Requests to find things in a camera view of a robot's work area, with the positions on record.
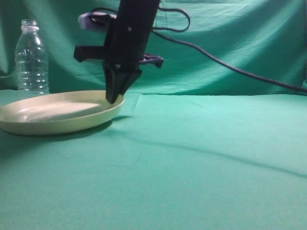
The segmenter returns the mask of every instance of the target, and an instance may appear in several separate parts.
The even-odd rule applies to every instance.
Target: cable
[[[298,87],[298,86],[294,86],[294,85],[289,85],[289,84],[286,84],[286,83],[283,83],[281,81],[278,81],[278,80],[273,80],[273,79],[269,79],[269,78],[264,78],[262,76],[259,76],[257,74],[254,74],[254,73],[250,73],[250,72],[247,72],[245,70],[242,70],[242,69],[239,69],[237,67],[234,67],[220,59],[218,59],[217,57],[213,56],[212,54],[208,53],[206,50],[202,49],[201,47],[199,47],[198,45],[194,44],[194,43],[191,43],[191,42],[185,42],[185,41],[181,41],[181,40],[177,40],[177,39],[173,39],[173,38],[170,38],[170,37],[167,37],[163,34],[160,34],[158,33],[157,31],[153,31],[154,34],[158,35],[159,37],[165,39],[165,40],[168,40],[170,42],[175,42],[175,43],[179,43],[179,44],[182,44],[182,45],[186,45],[186,46],[190,46],[190,47],[193,47],[195,49],[197,49],[198,51],[200,51],[201,53],[203,53],[204,55],[208,56],[209,58],[211,58],[212,60],[220,63],[221,65],[223,66],[226,66],[228,67],[229,69],[232,69],[238,73],[241,73],[241,74],[244,74],[244,75],[247,75],[249,77],[252,77],[252,78],[255,78],[255,79],[258,79],[260,81],[264,81],[264,82],[268,82],[268,83],[271,83],[271,84],[275,84],[275,85],[279,85],[279,86],[282,86],[284,88],[288,88],[290,90],[296,90],[296,91],[301,91],[301,92],[307,92],[307,89],[304,89],[304,88],[301,88],[301,87]]]
[[[233,71],[236,71],[240,74],[243,74],[243,75],[249,76],[251,78],[254,78],[254,79],[257,79],[257,80],[260,80],[260,81],[263,81],[263,82],[267,82],[267,83],[270,83],[270,84],[279,85],[281,87],[284,87],[284,88],[287,88],[287,89],[290,89],[290,90],[295,90],[295,91],[299,91],[299,92],[307,92],[307,89],[304,89],[304,88],[301,88],[301,87],[298,87],[298,86],[294,86],[294,85],[289,85],[289,84],[283,83],[283,82],[278,81],[278,80],[273,80],[273,79],[270,79],[270,78],[264,78],[264,77],[259,76],[257,74],[250,73],[248,71],[239,69],[237,67],[234,67],[234,66],[220,60],[219,58],[215,57],[214,55],[210,54],[209,52],[207,52],[206,50],[204,50],[203,48],[201,48],[200,46],[198,46],[194,43],[181,41],[181,40],[178,40],[178,39],[173,39],[171,37],[165,36],[165,35],[157,32],[157,31],[154,31],[154,30],[169,30],[169,31],[173,31],[173,32],[184,32],[184,31],[188,30],[188,28],[190,27],[190,16],[188,15],[188,13],[185,10],[176,9],[176,8],[161,8],[161,7],[159,7],[158,9],[161,10],[161,11],[166,11],[166,12],[180,12],[180,13],[184,14],[186,16],[186,18],[188,19],[188,25],[185,29],[181,29],[181,30],[168,28],[168,27],[153,27],[152,32],[154,34],[156,34],[157,36],[159,36],[159,37],[161,37],[161,38],[163,38],[167,41],[170,41],[170,42],[175,42],[175,43],[178,43],[178,44],[182,44],[182,45],[185,45],[185,46],[195,48],[196,50],[200,51],[202,54],[211,58],[213,61],[215,61],[215,62],[217,62],[217,63],[219,63],[219,64],[221,64],[221,65],[223,65],[223,66],[225,66],[229,69],[232,69]],[[98,8],[93,9],[92,12],[100,11],[100,10],[106,10],[106,11],[117,13],[117,11],[110,9],[110,8],[107,8],[107,7],[98,7]]]
[[[113,13],[117,13],[117,11],[115,11],[111,8],[108,8],[108,7],[97,7],[95,9],[91,10],[91,12],[95,12],[95,11],[110,11],[110,12],[113,12]]]
[[[181,30],[180,29],[173,29],[173,28],[169,28],[169,27],[153,27],[153,29],[155,29],[155,30],[170,30],[170,31],[173,31],[173,32],[185,32],[186,30],[189,29],[190,23],[191,23],[191,19],[190,19],[190,16],[188,15],[188,13],[185,10],[176,9],[176,8],[161,8],[161,7],[158,7],[158,9],[161,10],[161,11],[166,11],[166,12],[179,12],[179,13],[182,13],[187,18],[188,25],[187,25],[186,28],[181,29]]]

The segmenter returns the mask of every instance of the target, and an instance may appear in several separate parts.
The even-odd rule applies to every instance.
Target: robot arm
[[[161,67],[163,58],[145,54],[160,0],[121,0],[117,15],[87,12],[79,17],[82,29],[106,31],[103,46],[76,46],[79,61],[101,61],[106,79],[106,99],[114,103],[119,94],[141,76],[139,65]]]

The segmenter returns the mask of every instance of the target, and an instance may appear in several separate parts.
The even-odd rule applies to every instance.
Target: green cloth
[[[16,88],[14,50],[24,18],[38,21],[50,58],[52,92],[104,89],[99,63],[77,62],[75,45],[102,45],[104,35],[82,31],[78,16],[95,7],[118,8],[118,0],[1,0],[0,89]],[[300,86],[306,79],[305,0],[165,0],[163,7],[185,9],[191,27],[180,34],[222,60],[247,71]],[[155,25],[184,28],[178,13],[159,12]],[[161,69],[142,67],[130,92],[179,95],[251,95],[288,92],[239,75],[193,48],[151,35],[146,51],[161,55]]]
[[[306,114],[297,95],[127,94],[89,130],[0,131],[0,229],[306,229]]]

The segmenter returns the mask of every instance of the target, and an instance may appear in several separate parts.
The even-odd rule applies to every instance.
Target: beige plate
[[[54,135],[100,125],[115,117],[124,102],[114,104],[106,91],[77,91],[39,96],[0,107],[0,128],[19,135]]]

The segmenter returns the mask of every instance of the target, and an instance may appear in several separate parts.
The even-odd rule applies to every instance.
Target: clear bottle
[[[35,20],[23,19],[15,50],[18,90],[49,93],[48,57]]]

